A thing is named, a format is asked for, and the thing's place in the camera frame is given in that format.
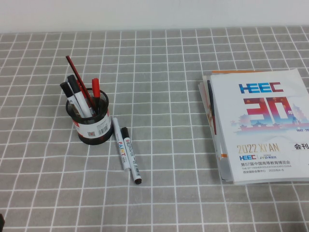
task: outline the red pen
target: red pen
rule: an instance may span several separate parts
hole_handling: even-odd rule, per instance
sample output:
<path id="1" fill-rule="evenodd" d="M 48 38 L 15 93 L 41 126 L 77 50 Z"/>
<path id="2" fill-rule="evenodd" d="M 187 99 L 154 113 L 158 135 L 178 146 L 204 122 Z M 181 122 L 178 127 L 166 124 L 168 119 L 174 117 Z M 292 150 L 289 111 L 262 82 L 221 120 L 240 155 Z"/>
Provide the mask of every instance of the red pen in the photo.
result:
<path id="1" fill-rule="evenodd" d="M 101 93 L 100 93 L 99 81 L 98 81 L 97 78 L 92 79 L 92 92 L 93 92 L 93 95 L 95 97 L 96 109 L 99 112 L 99 110 L 100 110 L 99 103 L 100 103 L 100 95 L 101 95 Z"/>

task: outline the paint marker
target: paint marker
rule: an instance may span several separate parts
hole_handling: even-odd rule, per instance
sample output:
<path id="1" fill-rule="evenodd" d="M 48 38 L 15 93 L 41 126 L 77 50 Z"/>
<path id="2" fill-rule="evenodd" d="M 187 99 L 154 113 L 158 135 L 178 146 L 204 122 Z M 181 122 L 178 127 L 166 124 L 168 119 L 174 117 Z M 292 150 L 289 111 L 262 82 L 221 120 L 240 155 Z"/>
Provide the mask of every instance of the paint marker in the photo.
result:
<path id="1" fill-rule="evenodd" d="M 71 91 L 69 84 L 67 82 L 63 82 L 60 84 L 60 87 L 62 88 L 64 94 L 67 96 L 68 101 L 71 104 L 74 113 L 79 117 L 84 117 L 81 107 L 79 106 L 76 98 L 74 97 L 74 94 Z"/>
<path id="2" fill-rule="evenodd" d="M 132 143 L 129 137 L 129 131 L 127 130 L 126 127 L 121 128 L 121 134 L 125 142 L 127 157 L 129 159 L 129 163 L 131 166 L 131 172 L 133 175 L 134 182 L 135 184 L 139 185 L 141 183 L 140 171 L 136 163 L 135 155 L 133 153 Z"/>
<path id="3" fill-rule="evenodd" d="M 73 90 L 73 93 L 76 97 L 76 100 L 78 101 L 82 112 L 84 114 L 84 117 L 92 117 L 92 114 L 89 110 L 89 107 L 87 105 L 87 102 L 83 96 L 83 93 L 81 92 L 81 90 L 78 87 L 78 84 L 76 82 L 75 76 L 74 75 L 70 75 L 68 76 L 68 80 L 69 80 L 69 84 Z"/>
<path id="4" fill-rule="evenodd" d="M 128 160 L 128 157 L 127 157 L 126 147 L 125 147 L 125 143 L 124 143 L 124 140 L 122 138 L 122 135 L 121 135 L 118 119 L 116 117 L 113 117 L 112 121 L 114 123 L 114 132 L 115 132 L 115 136 L 116 136 L 116 141 L 118 143 L 123 168 L 124 168 L 125 171 L 130 170 L 130 163 L 129 163 L 129 160 Z"/>

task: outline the red pencil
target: red pencil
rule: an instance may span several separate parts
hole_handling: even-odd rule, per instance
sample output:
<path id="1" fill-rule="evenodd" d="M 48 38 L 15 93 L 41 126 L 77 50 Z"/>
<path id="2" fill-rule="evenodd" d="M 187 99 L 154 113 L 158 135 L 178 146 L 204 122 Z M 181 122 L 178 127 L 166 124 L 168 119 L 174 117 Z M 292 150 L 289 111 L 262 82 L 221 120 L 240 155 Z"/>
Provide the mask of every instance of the red pencil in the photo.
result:
<path id="1" fill-rule="evenodd" d="M 83 83 L 83 81 L 82 81 L 80 75 L 78 74 L 78 72 L 77 72 L 77 70 L 76 70 L 76 68 L 75 68 L 75 66 L 74 66 L 74 64 L 73 64 L 73 62 L 72 62 L 70 56 L 66 56 L 66 59 L 68 60 L 69 65 L 71 66 L 71 68 L 72 68 L 72 70 L 73 70 L 75 76 L 77 77 L 77 81 L 81 84 L 81 87 L 82 87 L 84 93 L 86 94 L 86 96 L 87 96 L 87 98 L 88 98 L 88 100 L 89 100 L 89 102 L 90 102 L 90 105 L 91 105 L 92 109 L 94 109 L 94 111 L 96 112 L 96 114 L 98 114 L 97 111 L 96 111 L 95 103 L 93 102 L 92 98 L 90 97 L 90 95 L 89 95 L 89 93 L 88 93 L 88 90 L 86 89 L 86 87 L 85 87 L 85 85 L 84 85 L 84 83 Z"/>

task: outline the pen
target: pen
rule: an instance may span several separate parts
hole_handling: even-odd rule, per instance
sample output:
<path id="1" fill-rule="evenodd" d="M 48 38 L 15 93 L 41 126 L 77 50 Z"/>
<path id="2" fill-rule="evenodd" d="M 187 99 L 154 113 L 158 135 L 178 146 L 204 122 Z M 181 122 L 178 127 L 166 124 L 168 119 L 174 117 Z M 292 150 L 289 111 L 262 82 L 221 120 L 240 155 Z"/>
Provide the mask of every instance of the pen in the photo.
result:
<path id="1" fill-rule="evenodd" d="M 120 127 L 119 127 L 119 124 L 118 124 L 118 119 L 116 117 L 113 117 L 112 121 L 114 123 L 114 132 L 115 132 L 116 141 L 117 141 L 118 147 L 119 147 L 122 166 L 123 166 L 124 170 L 126 171 L 126 170 L 130 169 L 130 163 L 129 163 L 129 160 L 127 158 L 125 143 L 124 143 L 124 140 L 123 140 L 122 135 L 121 135 Z"/>
<path id="2" fill-rule="evenodd" d="M 83 81 L 82 81 L 80 75 L 78 74 L 78 72 L 77 72 L 77 70 L 76 70 L 76 68 L 75 68 L 75 66 L 74 66 L 74 64 L 73 64 L 73 62 L 72 62 L 70 56 L 66 56 L 66 59 L 67 59 L 69 65 L 71 66 L 71 68 L 72 68 L 72 70 L 73 70 L 75 76 L 77 77 L 78 82 L 81 84 L 81 87 L 82 87 L 83 91 L 85 92 L 85 94 L 86 94 L 86 96 L 87 96 L 87 99 L 88 99 L 89 102 L 90 102 L 91 107 L 92 107 L 93 109 L 95 109 L 95 104 L 94 104 L 92 98 L 90 97 L 90 95 L 89 95 L 89 93 L 88 93 L 88 91 L 87 91 L 87 89 L 86 89 L 86 87 L 85 87 L 85 85 L 84 85 L 84 83 L 83 83 Z"/>
<path id="3" fill-rule="evenodd" d="M 99 110 L 100 110 L 100 85 L 98 82 L 97 78 L 92 79 L 92 92 L 93 95 L 95 97 L 95 104 L 96 104 L 96 109 L 97 109 L 97 113 L 99 114 Z"/>
<path id="4" fill-rule="evenodd" d="M 62 88 L 64 94 L 67 96 L 68 101 L 71 104 L 74 113 L 79 117 L 84 117 L 81 107 L 79 106 L 76 98 L 74 97 L 74 94 L 71 91 L 71 87 L 69 86 L 69 84 L 67 82 L 63 82 L 60 84 L 60 87 Z"/>
<path id="5" fill-rule="evenodd" d="M 134 182 L 135 182 L 135 184 L 139 185 L 141 183 L 140 171 L 139 171 L 139 168 L 137 166 L 135 155 L 134 155 L 133 149 L 132 149 L 132 143 L 131 143 L 131 140 L 130 140 L 130 137 L 129 137 L 129 132 L 128 132 L 126 127 L 121 128 L 121 134 L 122 134 L 122 138 L 125 142 L 127 157 L 129 159 L 129 163 L 130 163 L 130 166 L 131 166 L 131 172 L 132 172 L 132 175 L 133 175 Z"/>
<path id="6" fill-rule="evenodd" d="M 86 100 L 83 96 L 83 93 L 81 92 L 81 90 L 78 87 L 78 84 L 76 82 L 74 75 L 68 76 L 68 80 L 69 80 L 69 84 L 70 84 L 70 86 L 73 90 L 73 93 L 76 97 L 77 102 L 79 103 L 79 106 L 81 107 L 81 110 L 82 110 L 84 116 L 85 117 L 92 117 L 92 114 L 89 110 L 87 102 L 86 102 Z"/>

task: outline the black marker cap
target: black marker cap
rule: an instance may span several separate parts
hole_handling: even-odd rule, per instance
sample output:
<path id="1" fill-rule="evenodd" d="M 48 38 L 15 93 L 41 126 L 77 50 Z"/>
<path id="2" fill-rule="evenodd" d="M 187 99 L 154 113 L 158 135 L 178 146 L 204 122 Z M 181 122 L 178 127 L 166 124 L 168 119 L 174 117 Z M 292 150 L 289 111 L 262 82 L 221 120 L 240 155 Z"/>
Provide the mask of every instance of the black marker cap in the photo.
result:
<path id="1" fill-rule="evenodd" d="M 80 92 L 81 90 L 79 89 L 79 86 L 77 84 L 77 81 L 75 79 L 75 76 L 72 74 L 70 76 L 68 76 L 68 81 L 69 81 L 69 84 L 73 90 L 73 93 L 78 93 Z"/>
<path id="2" fill-rule="evenodd" d="M 73 93 L 72 90 L 67 82 L 63 82 L 60 84 L 60 87 L 62 88 L 64 94 L 67 96 L 67 98 L 72 97 Z"/>
<path id="3" fill-rule="evenodd" d="M 129 131 L 126 127 L 121 128 L 121 134 L 122 134 L 122 138 L 130 138 L 129 136 Z"/>
<path id="4" fill-rule="evenodd" d="M 141 179 L 136 179 L 136 180 L 134 181 L 134 183 L 137 184 L 137 185 L 141 184 Z"/>

